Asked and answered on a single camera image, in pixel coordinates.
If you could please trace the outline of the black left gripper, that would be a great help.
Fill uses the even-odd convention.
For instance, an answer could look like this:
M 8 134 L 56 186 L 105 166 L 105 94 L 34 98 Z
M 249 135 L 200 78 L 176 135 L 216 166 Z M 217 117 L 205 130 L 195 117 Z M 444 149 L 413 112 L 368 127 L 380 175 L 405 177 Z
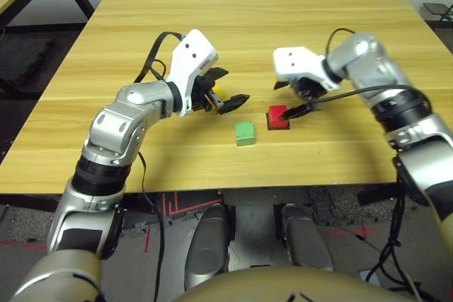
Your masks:
M 237 110 L 249 98 L 250 95 L 238 94 L 223 101 L 220 95 L 213 89 L 218 79 L 226 76 L 229 72 L 221 67 L 208 69 L 204 76 L 196 76 L 191 92 L 192 110 L 210 111 L 215 109 L 218 114 L 223 115 Z

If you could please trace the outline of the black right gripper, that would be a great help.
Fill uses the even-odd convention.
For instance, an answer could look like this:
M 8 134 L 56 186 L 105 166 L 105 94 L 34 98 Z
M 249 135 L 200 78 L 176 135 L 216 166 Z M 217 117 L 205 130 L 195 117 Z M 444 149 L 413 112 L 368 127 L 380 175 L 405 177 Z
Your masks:
M 276 81 L 274 90 L 290 86 L 299 98 L 307 102 L 294 108 L 285 110 L 279 120 L 291 120 L 309 114 L 314 110 L 312 103 L 327 94 L 327 90 L 318 82 L 307 77 L 290 77 L 288 81 Z

